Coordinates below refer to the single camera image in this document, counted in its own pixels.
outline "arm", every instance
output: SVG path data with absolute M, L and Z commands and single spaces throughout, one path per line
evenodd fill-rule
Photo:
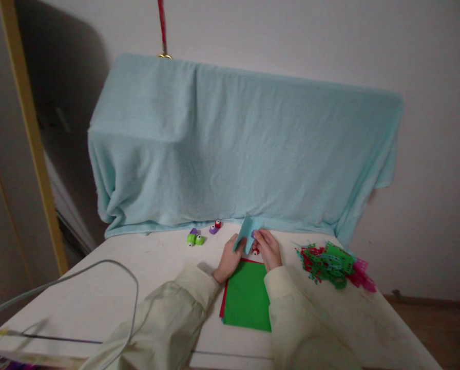
M 268 274 L 275 369 L 361 369 L 348 347 L 317 317 L 314 307 L 281 265 L 279 244 L 267 230 L 254 231 Z
M 223 249 L 212 276 L 194 266 L 185 267 L 170 282 L 138 304 L 134 335 L 109 370 L 182 369 L 196 343 L 209 305 L 220 285 L 237 268 L 246 240 L 233 253 L 235 234 Z M 120 324 L 80 370 L 97 370 L 122 348 L 130 320 Z

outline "stack of paper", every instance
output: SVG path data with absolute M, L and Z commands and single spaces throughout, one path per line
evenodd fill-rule
M 242 259 L 226 282 L 220 317 L 223 324 L 271 331 L 269 306 L 262 263 Z

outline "person's hand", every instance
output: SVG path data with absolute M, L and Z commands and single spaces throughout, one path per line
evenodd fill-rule
M 223 248 L 223 253 L 221 255 L 220 264 L 218 268 L 213 272 L 213 277 L 218 282 L 218 284 L 223 284 L 237 269 L 239 265 L 240 259 L 242 258 L 242 252 L 244 250 L 245 244 L 247 243 L 247 238 L 243 237 L 240 242 L 239 246 L 235 250 L 234 244 L 237 240 L 238 234 L 234 234 L 230 238 L 228 242 L 225 243 L 225 247 Z
M 266 271 L 270 272 L 274 268 L 282 266 L 280 245 L 275 237 L 268 230 L 260 229 L 254 230 L 254 238 L 256 240 L 252 243 L 252 248 L 259 249 Z

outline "person's left hand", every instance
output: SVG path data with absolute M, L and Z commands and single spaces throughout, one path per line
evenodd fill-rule
M 237 269 L 239 265 L 240 259 L 242 258 L 242 252 L 244 250 L 245 244 L 247 243 L 247 238 L 243 237 L 240 242 L 239 246 L 235 250 L 234 244 L 237 240 L 238 234 L 234 234 L 230 238 L 228 242 L 225 243 L 225 247 L 223 248 L 223 253 L 221 255 L 220 264 L 218 268 L 213 272 L 213 277 L 218 282 L 218 284 L 223 284 Z

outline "person's right hand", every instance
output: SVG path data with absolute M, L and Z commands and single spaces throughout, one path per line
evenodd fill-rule
M 253 249 L 259 249 L 264 260 L 266 271 L 270 272 L 274 268 L 282 266 L 280 245 L 268 230 L 254 230 Z

